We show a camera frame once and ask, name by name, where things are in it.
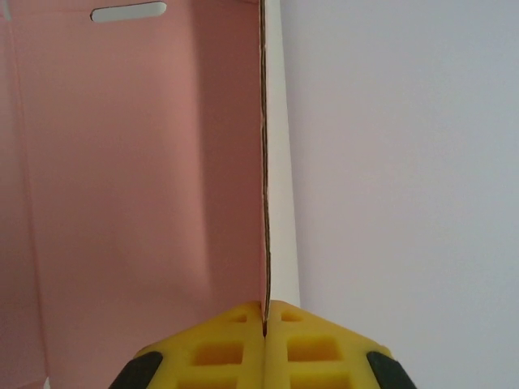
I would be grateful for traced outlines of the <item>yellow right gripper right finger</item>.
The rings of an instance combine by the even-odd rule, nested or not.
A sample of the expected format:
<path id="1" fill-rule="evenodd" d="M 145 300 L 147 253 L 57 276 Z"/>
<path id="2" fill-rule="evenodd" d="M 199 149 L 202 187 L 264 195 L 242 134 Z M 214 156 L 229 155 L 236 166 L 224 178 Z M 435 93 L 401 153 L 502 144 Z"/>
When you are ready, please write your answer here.
<path id="1" fill-rule="evenodd" d="M 264 387 L 415 389 L 388 348 L 283 301 L 272 301 Z"/>

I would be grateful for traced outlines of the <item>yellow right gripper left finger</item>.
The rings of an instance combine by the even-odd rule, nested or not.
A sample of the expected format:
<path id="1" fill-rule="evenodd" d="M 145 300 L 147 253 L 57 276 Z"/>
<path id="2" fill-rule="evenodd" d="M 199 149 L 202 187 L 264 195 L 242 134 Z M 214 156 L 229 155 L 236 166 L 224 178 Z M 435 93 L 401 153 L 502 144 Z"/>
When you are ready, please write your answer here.
<path id="1" fill-rule="evenodd" d="M 264 334 L 257 301 L 139 350 L 111 388 L 261 388 Z"/>

